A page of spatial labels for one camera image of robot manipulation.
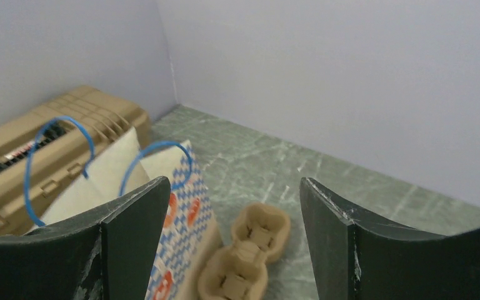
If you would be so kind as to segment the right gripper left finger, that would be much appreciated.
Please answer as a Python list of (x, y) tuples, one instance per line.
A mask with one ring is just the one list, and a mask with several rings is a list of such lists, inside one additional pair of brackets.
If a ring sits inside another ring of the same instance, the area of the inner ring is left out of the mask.
[(23, 236), (0, 236), (0, 299), (144, 299), (170, 193), (160, 176)]

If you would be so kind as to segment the patterned paper bag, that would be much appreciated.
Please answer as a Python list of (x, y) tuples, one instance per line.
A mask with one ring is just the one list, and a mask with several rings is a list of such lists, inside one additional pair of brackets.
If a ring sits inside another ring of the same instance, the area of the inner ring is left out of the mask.
[(82, 174), (38, 216), (24, 200), (34, 230), (130, 193), (160, 176), (171, 186), (169, 204), (144, 299), (196, 299), (196, 277), (221, 244), (208, 190), (189, 141), (139, 147), (134, 129), (91, 158)]

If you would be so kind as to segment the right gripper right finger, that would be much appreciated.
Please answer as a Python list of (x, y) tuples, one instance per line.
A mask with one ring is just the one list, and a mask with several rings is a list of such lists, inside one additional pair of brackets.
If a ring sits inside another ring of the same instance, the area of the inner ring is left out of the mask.
[(480, 299), (480, 227), (453, 236), (415, 229), (310, 177), (300, 203), (320, 299)]

